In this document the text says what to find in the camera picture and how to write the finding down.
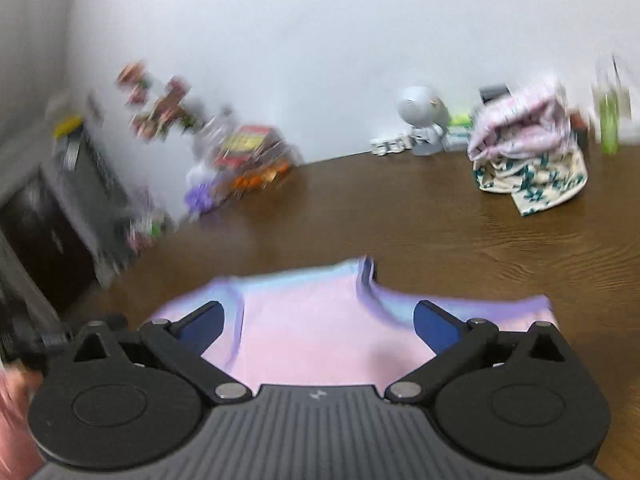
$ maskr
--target black circular cover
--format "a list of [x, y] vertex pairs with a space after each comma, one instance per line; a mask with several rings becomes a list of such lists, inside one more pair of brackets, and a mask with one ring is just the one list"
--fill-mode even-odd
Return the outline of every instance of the black circular cover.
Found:
[[202, 402], [189, 383], [108, 361], [53, 374], [33, 399], [29, 425], [50, 460], [92, 470], [133, 468], [177, 449], [196, 429]]
[[551, 470], [594, 458], [609, 427], [602, 394], [563, 363], [527, 360], [447, 384], [434, 413], [455, 444], [510, 470]]

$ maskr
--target brown tabletop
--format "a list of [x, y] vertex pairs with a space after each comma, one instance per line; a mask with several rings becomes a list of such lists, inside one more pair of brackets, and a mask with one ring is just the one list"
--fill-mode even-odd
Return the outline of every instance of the brown tabletop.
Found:
[[640, 476], [640, 148], [592, 147], [567, 204], [521, 218], [476, 189], [463, 154], [354, 155], [296, 169], [149, 250], [96, 308], [143, 322], [214, 276], [322, 266], [369, 254], [378, 281], [411, 293], [513, 300], [546, 294], [607, 397], [598, 466]]

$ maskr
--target person's arm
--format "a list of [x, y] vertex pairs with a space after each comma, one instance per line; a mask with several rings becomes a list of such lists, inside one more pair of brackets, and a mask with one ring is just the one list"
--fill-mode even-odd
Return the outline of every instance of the person's arm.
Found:
[[44, 463], [27, 425], [30, 394], [41, 383], [35, 372], [0, 376], [0, 480], [26, 480]]

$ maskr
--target green bottle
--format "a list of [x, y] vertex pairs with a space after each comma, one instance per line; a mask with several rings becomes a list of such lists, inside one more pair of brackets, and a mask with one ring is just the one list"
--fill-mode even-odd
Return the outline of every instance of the green bottle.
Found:
[[600, 115], [602, 152], [613, 155], [618, 152], [618, 126], [620, 124], [618, 94], [615, 88], [607, 88], [600, 94], [598, 113]]

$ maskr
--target wooden table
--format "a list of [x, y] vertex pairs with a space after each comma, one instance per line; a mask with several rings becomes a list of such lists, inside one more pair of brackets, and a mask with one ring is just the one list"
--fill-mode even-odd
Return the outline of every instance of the wooden table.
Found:
[[559, 326], [606, 395], [612, 426], [598, 466], [640, 476], [640, 148], [604, 157], [569, 203], [521, 218], [478, 191], [463, 154], [348, 156], [185, 226], [97, 300], [143, 322], [213, 276], [322, 266], [370, 254], [378, 281], [412, 293], [551, 299]]

